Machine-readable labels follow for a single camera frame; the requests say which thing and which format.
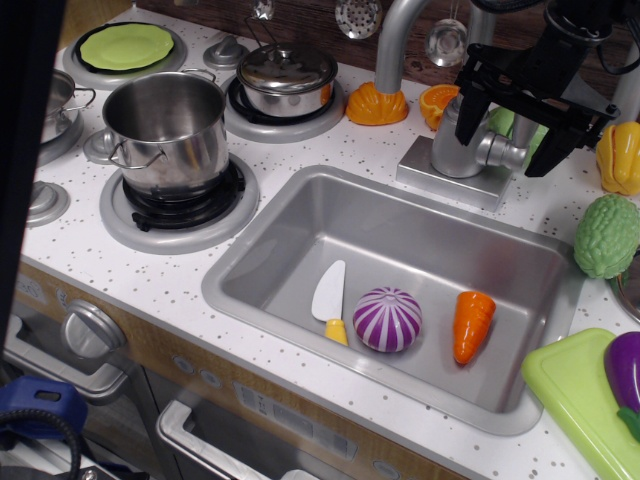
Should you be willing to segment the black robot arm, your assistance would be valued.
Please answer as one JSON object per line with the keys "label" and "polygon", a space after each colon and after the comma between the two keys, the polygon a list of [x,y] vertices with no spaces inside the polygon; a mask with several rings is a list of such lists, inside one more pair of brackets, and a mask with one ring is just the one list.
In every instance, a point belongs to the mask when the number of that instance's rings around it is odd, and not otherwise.
{"label": "black robot arm", "polygon": [[579,74],[590,50],[600,51],[616,24],[639,37],[636,1],[551,1],[546,27],[525,50],[472,43],[456,83],[462,100],[455,136],[468,145],[495,103],[547,127],[525,171],[542,177],[574,150],[593,147],[618,106],[591,88]]}

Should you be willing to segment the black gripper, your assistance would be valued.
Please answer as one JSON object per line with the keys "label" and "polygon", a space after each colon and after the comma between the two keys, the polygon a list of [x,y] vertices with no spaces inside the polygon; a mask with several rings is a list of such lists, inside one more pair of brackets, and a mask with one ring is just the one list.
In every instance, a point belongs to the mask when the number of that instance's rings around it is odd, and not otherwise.
{"label": "black gripper", "polygon": [[594,147],[598,130],[620,115],[617,105],[582,79],[564,52],[535,48],[508,50],[473,43],[458,74],[462,100],[455,135],[467,146],[491,103],[547,126],[525,169],[527,177],[544,177],[574,150]]}

